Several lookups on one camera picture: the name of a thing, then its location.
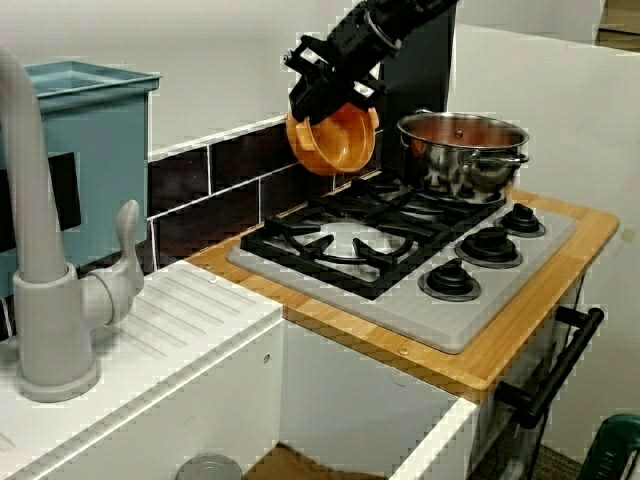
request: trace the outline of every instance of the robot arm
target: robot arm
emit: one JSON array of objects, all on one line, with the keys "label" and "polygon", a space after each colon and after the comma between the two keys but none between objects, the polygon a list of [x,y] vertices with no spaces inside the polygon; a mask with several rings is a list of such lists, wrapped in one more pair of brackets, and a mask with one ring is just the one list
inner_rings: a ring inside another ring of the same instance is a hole
[{"label": "robot arm", "polygon": [[[413,30],[436,18],[457,0],[365,0],[333,29],[326,40],[304,35],[290,51],[285,65],[301,78],[289,94],[291,113],[300,121],[309,117],[316,125],[345,103],[366,110],[385,91],[369,72],[387,56],[396,56],[402,41]],[[302,57],[306,50],[318,57],[314,63]],[[355,90],[360,83],[373,91]]]}]

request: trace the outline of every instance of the white sink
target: white sink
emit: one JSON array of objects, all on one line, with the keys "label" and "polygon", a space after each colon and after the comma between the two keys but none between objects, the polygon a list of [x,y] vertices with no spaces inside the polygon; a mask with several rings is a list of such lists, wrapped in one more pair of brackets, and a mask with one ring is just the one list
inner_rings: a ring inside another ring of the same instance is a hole
[{"label": "white sink", "polygon": [[207,453],[246,472],[278,442],[339,470],[465,478],[476,405],[281,315],[178,262],[100,331],[101,382],[59,404],[19,395],[0,344],[0,479],[173,480]]}]

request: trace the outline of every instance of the orange bowl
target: orange bowl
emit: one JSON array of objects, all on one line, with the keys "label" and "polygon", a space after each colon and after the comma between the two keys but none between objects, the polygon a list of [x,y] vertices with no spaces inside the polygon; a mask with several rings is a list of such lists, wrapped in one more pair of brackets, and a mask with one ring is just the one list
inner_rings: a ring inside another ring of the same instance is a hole
[{"label": "orange bowl", "polygon": [[355,173],[371,159],[375,147],[378,114],[347,103],[317,125],[309,118],[298,122],[287,115],[287,137],[294,155],[310,172],[329,176]]}]

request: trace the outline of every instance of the faucet handle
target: faucet handle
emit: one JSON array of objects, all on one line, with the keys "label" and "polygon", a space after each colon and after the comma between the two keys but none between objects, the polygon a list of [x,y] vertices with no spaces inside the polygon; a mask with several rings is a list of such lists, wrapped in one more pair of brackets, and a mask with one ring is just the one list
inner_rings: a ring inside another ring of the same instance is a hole
[{"label": "faucet handle", "polygon": [[140,216],[140,207],[135,200],[129,200],[118,212],[116,219],[116,234],[122,249],[122,257],[118,264],[127,267],[129,281],[135,288],[135,294],[140,293],[144,287],[144,276],[142,268],[138,262],[138,254],[136,253],[136,229],[138,227],[138,218]]},{"label": "faucet handle", "polygon": [[116,233],[122,256],[112,267],[93,270],[88,274],[100,280],[109,294],[113,308],[110,320],[112,323],[119,322],[131,311],[133,299],[144,288],[144,275],[136,254],[139,215],[140,207],[135,200],[129,200],[120,209],[116,219]]}]

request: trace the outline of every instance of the gas stove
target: gas stove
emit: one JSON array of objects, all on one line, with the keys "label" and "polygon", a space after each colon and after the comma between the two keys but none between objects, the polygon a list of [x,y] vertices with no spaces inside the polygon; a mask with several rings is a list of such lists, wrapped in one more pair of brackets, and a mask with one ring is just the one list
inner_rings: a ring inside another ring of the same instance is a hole
[{"label": "gas stove", "polygon": [[575,232],[501,196],[351,186],[242,237],[230,263],[446,353],[459,353]]}]

